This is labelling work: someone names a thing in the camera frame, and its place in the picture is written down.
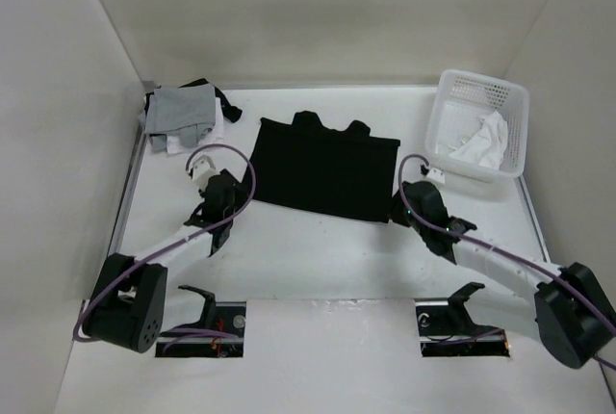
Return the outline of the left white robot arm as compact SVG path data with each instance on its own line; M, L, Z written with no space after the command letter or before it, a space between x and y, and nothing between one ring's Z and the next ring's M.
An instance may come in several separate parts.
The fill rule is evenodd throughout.
M215 296L173 280L228 241L234 219L254 196L224 169L199 190L201 202L181 228L140 255L113 253L104 261L86 309L73 330L80 343L105 342L136 353L161 334L223 337L216 324Z

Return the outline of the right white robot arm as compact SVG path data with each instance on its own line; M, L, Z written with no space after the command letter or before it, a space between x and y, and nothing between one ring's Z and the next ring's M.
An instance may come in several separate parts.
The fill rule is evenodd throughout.
M399 183L391 220L413 228L432 254L510 291L511 298L500 298L481 283L466 285L449 297L446 318L453 330L510 329L541 343L571 369L584 366L614 339L615 309L590 268L527 260L472 237L475 224L451 216L434 184Z

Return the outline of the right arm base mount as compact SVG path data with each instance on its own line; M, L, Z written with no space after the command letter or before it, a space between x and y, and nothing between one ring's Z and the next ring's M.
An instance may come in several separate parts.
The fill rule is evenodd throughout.
M467 302L485 285L470 282L448 298L425 298L415 302L422 357L509 357L502 329L475 323Z

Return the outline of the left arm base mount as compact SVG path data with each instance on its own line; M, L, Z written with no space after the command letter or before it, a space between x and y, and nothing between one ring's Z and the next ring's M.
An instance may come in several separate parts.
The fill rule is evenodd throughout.
M157 358L241 358L247 304L220 301L212 292L183 285L165 302Z

